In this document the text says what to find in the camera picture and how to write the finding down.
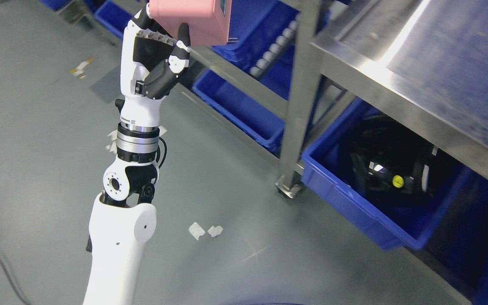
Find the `white robotic arm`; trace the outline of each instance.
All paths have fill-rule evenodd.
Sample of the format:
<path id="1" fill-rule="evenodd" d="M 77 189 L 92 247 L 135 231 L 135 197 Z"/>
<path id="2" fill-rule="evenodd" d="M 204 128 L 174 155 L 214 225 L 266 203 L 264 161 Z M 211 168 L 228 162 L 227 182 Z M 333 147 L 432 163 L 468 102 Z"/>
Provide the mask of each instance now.
<path id="1" fill-rule="evenodd" d="M 149 16 L 148 6 L 124 31 L 116 159 L 89 221 L 91 273 L 84 305 L 132 305 L 146 242 L 156 225 L 151 204 L 159 177 L 159 107 L 189 65 L 189 28 L 178 41 Z M 127 198 L 139 194 L 129 207 Z"/>

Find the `epoxy floor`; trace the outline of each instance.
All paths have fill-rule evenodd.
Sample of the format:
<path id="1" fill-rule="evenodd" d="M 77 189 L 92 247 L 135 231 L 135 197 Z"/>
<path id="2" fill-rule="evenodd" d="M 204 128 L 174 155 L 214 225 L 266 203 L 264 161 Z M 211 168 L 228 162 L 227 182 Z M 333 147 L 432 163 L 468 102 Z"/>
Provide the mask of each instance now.
<path id="1" fill-rule="evenodd" d="M 85 79 L 69 73 L 90 57 Z M 36 0 L 0 5 L 0 253 L 34 305 L 82 302 L 91 206 L 114 159 L 105 145 L 119 84 L 107 75 L 119 58 Z M 404 249 L 381 251 L 311 191 L 283 199 L 276 164 L 179 92 L 163 103 L 161 123 L 169 154 L 136 304 L 468 303 Z M 196 241 L 193 222 L 224 230 Z M 0 268 L 0 305 L 13 304 Z"/>

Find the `pink box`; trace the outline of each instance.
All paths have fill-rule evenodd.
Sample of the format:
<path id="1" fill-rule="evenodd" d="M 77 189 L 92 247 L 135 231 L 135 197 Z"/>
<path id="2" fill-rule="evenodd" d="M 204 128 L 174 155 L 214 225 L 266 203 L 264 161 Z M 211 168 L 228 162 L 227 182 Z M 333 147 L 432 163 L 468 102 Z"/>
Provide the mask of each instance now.
<path id="1" fill-rule="evenodd" d="M 232 0 L 150 0 L 150 15 L 174 38 L 188 23 L 192 46 L 217 46 L 229 39 Z"/>

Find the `black cable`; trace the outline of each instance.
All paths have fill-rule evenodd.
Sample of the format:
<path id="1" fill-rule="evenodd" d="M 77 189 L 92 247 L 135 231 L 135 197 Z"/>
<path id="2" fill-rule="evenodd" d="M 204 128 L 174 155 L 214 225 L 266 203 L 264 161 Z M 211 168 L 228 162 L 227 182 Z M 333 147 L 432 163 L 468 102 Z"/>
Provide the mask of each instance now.
<path id="1" fill-rule="evenodd" d="M 10 283 L 10 285 L 12 286 L 12 290 L 14 290 L 14 293 L 16 294 L 16 296 L 25 305 L 31 305 L 31 303 L 29 303 L 29 301 L 27 301 L 26 297 L 22 294 L 22 292 L 18 286 L 18 283 L 15 283 L 15 281 L 13 280 L 9 270 L 7 269 L 7 267 L 5 265 L 5 262 L 3 261 L 3 259 L 1 257 L 0 257 L 0 265 L 1 265 L 1 268 L 3 269 L 3 271 L 5 272 L 5 276 L 8 280 L 8 282 Z"/>
<path id="2" fill-rule="evenodd" d="M 157 151 L 155 151 L 155 161 L 159 164 L 159 159 L 161 158 L 161 149 L 159 145 L 157 145 Z"/>
<path id="3" fill-rule="evenodd" d="M 161 138 L 161 137 L 159 137 L 159 140 L 163 142 L 163 147 L 164 147 L 164 149 L 163 149 L 164 150 L 164 152 L 163 152 L 163 159 L 161 159 L 161 163 L 159 164 L 159 168 L 161 168 L 161 166 L 165 162 L 165 158 L 167 156 L 167 142 L 163 138 Z"/>

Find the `paper debris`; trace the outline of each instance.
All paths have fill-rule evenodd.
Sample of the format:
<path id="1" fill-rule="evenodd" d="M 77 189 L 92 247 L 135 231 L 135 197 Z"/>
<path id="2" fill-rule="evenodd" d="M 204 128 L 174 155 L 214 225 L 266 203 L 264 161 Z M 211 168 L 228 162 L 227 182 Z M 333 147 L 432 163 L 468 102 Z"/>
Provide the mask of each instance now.
<path id="1" fill-rule="evenodd" d="M 84 69 L 88 66 L 88 64 L 91 64 L 93 62 L 93 57 L 88 58 L 87 60 L 84 60 L 81 62 L 76 68 L 72 69 L 69 71 L 74 77 L 76 78 L 84 78 L 86 77 L 86 73 L 84 72 Z"/>
<path id="2" fill-rule="evenodd" d="M 205 235 L 205 230 L 199 226 L 197 222 L 194 222 L 188 229 L 189 233 L 195 237 L 195 239 L 199 240 L 199 237 Z"/>
<path id="3" fill-rule="evenodd" d="M 111 153 L 116 154 L 117 153 L 116 137 L 118 137 L 118 130 L 112 131 L 107 135 L 107 137 L 110 139 L 111 143 L 107 145 L 105 148 Z"/>
<path id="4" fill-rule="evenodd" d="M 163 127 L 163 126 L 159 126 L 159 136 L 161 137 L 162 135 L 164 135 L 165 133 L 167 132 L 167 128 Z"/>
<path id="5" fill-rule="evenodd" d="M 211 237 L 216 237 L 221 234 L 221 231 L 223 231 L 221 226 L 211 226 L 208 233 L 211 235 Z"/>

